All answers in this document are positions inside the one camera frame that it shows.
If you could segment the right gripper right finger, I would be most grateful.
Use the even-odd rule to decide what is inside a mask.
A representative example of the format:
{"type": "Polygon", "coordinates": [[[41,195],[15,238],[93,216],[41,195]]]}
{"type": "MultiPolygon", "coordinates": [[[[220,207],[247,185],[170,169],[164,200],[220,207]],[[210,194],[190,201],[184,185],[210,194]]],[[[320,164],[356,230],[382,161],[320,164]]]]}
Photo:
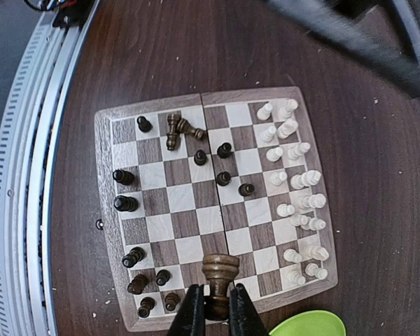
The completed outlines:
{"type": "Polygon", "coordinates": [[[242,283],[230,291],[229,299],[230,334],[234,336],[268,336],[260,316],[242,283]]]}

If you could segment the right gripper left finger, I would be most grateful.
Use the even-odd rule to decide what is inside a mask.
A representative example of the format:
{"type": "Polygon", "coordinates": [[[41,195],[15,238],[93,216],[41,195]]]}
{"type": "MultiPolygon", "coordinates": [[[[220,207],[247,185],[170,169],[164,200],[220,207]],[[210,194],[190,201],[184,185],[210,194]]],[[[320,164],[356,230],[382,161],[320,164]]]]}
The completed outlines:
{"type": "Polygon", "coordinates": [[[167,335],[205,335],[203,285],[193,284],[188,288],[181,307],[168,329],[167,335]]]}

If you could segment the dark rook chess piece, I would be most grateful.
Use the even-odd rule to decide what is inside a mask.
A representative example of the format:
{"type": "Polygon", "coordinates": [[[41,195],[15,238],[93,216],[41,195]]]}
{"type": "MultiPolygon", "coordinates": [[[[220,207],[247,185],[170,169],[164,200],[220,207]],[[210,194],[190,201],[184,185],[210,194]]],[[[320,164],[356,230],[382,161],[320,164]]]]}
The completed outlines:
{"type": "Polygon", "coordinates": [[[239,259],[225,254],[206,255],[202,272],[209,282],[209,295],[204,297],[205,318],[225,321],[229,316],[228,287],[239,273],[239,259]]]}
{"type": "Polygon", "coordinates": [[[155,307],[155,304],[156,302],[152,297],[144,297],[137,310],[138,316],[142,319],[149,317],[151,310],[155,307]]]}

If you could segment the wooden chess board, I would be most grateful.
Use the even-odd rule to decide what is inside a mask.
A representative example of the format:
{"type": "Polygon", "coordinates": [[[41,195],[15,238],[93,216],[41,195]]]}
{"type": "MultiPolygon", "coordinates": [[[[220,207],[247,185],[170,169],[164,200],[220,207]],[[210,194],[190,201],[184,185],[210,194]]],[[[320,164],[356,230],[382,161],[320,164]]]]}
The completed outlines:
{"type": "MultiPolygon", "coordinates": [[[[245,286],[258,312],[267,312],[319,294],[337,285],[333,275],[309,285],[261,296],[256,283],[246,209],[259,198],[257,191],[242,197],[243,183],[256,183],[262,167],[253,131],[254,107],[274,99],[296,99],[304,119],[312,125],[298,87],[271,87],[170,97],[98,111],[94,117],[97,179],[101,216],[111,273],[125,327],[132,333],[163,331],[170,327],[177,303],[192,284],[206,285],[204,256],[212,253],[238,257],[236,283],[245,286]],[[177,113],[193,127],[206,131],[198,141],[180,134],[175,150],[167,150],[167,116],[177,113]],[[134,197],[139,208],[119,212],[116,196],[134,197]],[[145,258],[131,268],[122,258],[139,246],[145,258]],[[127,292],[137,274],[149,283],[140,295],[127,292]],[[145,297],[155,300],[150,316],[137,310],[145,297]]],[[[330,217],[329,238],[333,244],[330,217]]]]}

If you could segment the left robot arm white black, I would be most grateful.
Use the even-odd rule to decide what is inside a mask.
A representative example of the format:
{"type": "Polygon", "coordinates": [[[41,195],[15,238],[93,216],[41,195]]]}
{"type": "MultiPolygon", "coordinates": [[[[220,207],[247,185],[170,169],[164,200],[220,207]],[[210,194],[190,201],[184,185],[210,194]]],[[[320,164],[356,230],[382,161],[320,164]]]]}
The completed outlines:
{"type": "Polygon", "coordinates": [[[420,1],[267,1],[276,13],[309,30],[407,95],[420,98],[420,1]],[[384,6],[398,31],[398,50],[361,30],[357,18],[384,6]]]}

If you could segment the dark knight chess piece lying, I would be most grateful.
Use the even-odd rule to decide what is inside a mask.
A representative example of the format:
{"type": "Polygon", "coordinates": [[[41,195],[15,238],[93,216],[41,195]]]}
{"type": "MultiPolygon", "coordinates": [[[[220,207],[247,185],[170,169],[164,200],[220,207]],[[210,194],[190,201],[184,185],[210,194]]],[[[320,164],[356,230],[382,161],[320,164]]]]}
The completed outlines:
{"type": "Polygon", "coordinates": [[[127,292],[133,295],[140,295],[143,293],[145,287],[148,285],[149,280],[144,274],[137,274],[127,286],[127,292]]]}

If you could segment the white chess pieces row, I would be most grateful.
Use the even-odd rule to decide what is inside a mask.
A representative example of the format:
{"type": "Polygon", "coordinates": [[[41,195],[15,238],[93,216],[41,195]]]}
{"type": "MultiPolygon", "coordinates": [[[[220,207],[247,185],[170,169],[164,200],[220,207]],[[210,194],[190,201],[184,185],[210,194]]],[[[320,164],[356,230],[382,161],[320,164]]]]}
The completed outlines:
{"type": "Polygon", "coordinates": [[[320,282],[334,273],[330,214],[311,126],[296,99],[254,107],[253,131],[262,171],[258,199],[246,205],[261,296],[320,282]]]}

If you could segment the dark queen chess piece lying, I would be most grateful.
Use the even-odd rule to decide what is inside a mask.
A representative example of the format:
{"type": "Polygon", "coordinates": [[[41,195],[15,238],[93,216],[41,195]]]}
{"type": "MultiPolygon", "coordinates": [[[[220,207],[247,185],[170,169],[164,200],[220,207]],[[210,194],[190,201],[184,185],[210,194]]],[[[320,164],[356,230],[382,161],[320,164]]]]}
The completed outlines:
{"type": "Polygon", "coordinates": [[[207,132],[198,127],[193,127],[185,118],[177,113],[170,113],[167,116],[169,131],[167,133],[166,146],[168,151],[174,151],[180,134],[188,134],[194,139],[201,141],[207,135],[207,132]]]}

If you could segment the green plate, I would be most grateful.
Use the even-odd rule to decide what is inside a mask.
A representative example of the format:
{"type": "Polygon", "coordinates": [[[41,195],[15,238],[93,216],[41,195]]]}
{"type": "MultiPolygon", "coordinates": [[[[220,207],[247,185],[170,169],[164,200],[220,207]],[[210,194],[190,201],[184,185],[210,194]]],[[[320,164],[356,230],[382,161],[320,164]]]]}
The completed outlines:
{"type": "Polygon", "coordinates": [[[334,313],[325,310],[302,312],[287,318],[269,335],[272,336],[346,336],[342,320],[334,313]]]}

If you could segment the dark pawn standing centre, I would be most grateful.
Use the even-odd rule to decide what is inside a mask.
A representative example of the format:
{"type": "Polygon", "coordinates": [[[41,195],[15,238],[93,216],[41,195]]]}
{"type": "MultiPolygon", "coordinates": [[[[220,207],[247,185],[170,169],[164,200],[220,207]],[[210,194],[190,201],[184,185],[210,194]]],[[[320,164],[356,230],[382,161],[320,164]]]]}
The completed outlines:
{"type": "Polygon", "coordinates": [[[238,188],[238,193],[242,197],[248,197],[255,192],[255,186],[252,183],[243,183],[238,188]]]}

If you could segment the front aluminium rail base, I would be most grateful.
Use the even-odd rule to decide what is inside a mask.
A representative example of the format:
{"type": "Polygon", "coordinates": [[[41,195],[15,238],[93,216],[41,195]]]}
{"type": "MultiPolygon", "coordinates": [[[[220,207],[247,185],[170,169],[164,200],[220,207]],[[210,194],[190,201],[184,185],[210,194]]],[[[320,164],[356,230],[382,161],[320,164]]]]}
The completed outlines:
{"type": "Polygon", "coordinates": [[[56,335],[50,211],[64,107],[98,1],[83,19],[40,17],[20,60],[0,126],[0,334],[56,335]]]}

